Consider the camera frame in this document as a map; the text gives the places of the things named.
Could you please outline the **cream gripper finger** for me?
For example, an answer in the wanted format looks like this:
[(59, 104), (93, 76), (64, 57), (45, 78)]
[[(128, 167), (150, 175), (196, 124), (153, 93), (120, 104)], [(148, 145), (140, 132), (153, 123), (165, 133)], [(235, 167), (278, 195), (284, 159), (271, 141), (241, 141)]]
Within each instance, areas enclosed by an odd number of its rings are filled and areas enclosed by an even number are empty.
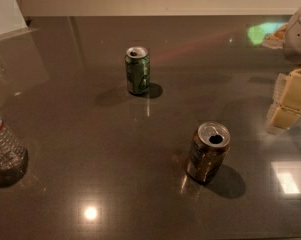
[(301, 68), (278, 75), (272, 99), (266, 131), (280, 134), (290, 129), (301, 117)]

